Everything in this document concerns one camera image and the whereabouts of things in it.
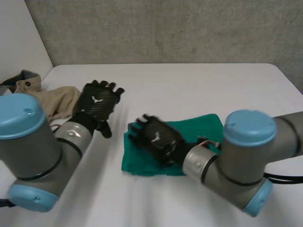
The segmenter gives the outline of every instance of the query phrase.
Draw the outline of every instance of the green cloth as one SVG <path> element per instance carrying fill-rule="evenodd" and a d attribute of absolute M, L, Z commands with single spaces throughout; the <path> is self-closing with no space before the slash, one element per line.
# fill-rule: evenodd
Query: green cloth
<path fill-rule="evenodd" d="M 178 121 L 167 122 L 168 125 L 178 130 L 188 143 L 197 142 L 197 138 L 205 136 L 209 140 L 222 142 L 223 126 L 216 114 Z M 133 175 L 183 175 L 182 168 L 177 164 L 165 167 L 157 162 L 145 149 L 137 148 L 128 138 L 129 131 L 124 133 L 124 156 L 122 160 L 122 171 Z M 212 151 L 220 153 L 215 147 Z"/>

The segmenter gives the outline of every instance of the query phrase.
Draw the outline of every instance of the robotic arm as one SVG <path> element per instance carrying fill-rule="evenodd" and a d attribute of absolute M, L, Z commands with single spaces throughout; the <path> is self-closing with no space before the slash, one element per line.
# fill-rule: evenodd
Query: robotic arm
<path fill-rule="evenodd" d="M 111 137 L 107 119 L 124 92 L 115 83 L 93 81 L 79 97 L 73 117 L 55 134 L 39 103 L 29 95 L 0 97 L 0 158 L 17 180 L 9 203 L 28 210 L 52 209 L 82 156 L 94 130 Z"/>
<path fill-rule="evenodd" d="M 224 126 L 222 154 L 205 147 L 215 142 L 186 143 L 180 133 L 154 116 L 131 126 L 130 139 L 164 165 L 176 162 L 183 172 L 204 184 L 243 212 L 255 217 L 266 202 L 272 183 L 303 183 L 302 177 L 265 174 L 270 162 L 303 155 L 303 112 L 275 118 L 250 110 L 230 114 Z"/>

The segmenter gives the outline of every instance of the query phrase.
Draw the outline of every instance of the white wall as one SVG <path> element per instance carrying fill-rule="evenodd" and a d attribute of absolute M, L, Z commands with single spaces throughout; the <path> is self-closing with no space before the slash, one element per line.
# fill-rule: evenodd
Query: white wall
<path fill-rule="evenodd" d="M 30 70 L 44 78 L 53 65 L 23 0 L 0 0 L 0 81 Z"/>

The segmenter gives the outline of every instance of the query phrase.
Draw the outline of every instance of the carbon fiber hand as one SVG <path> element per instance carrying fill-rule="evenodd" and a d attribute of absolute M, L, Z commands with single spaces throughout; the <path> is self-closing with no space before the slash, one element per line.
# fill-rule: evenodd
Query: carbon fiber hand
<path fill-rule="evenodd" d="M 130 125 L 129 138 L 141 148 L 146 148 L 158 161 L 165 165 L 173 163 L 171 153 L 184 143 L 182 135 L 157 117 L 143 115 L 146 122 L 137 119 L 137 126 Z"/>
<path fill-rule="evenodd" d="M 118 88 L 114 92 L 115 86 L 115 83 L 108 84 L 104 80 L 101 83 L 94 80 L 92 83 L 86 84 L 73 110 L 74 114 L 87 114 L 95 119 L 98 124 L 97 130 L 105 138 L 112 136 L 107 119 L 124 92 L 122 88 Z"/>

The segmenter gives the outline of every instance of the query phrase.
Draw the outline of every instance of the white table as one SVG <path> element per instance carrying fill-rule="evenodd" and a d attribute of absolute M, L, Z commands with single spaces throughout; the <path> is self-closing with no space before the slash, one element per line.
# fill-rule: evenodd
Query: white table
<path fill-rule="evenodd" d="M 92 80 L 125 89 L 110 115 L 111 139 L 93 142 L 59 202 L 49 213 L 17 208 L 25 227 L 301 227 L 303 185 L 274 185 L 256 218 L 237 210 L 188 177 L 138 177 L 121 172 L 126 126 L 143 113 L 183 120 L 238 109 L 272 116 L 303 111 L 303 96 L 270 64 L 65 65 L 51 70 L 44 89 Z M 303 175 L 303 157 L 270 164 L 267 172 Z"/>

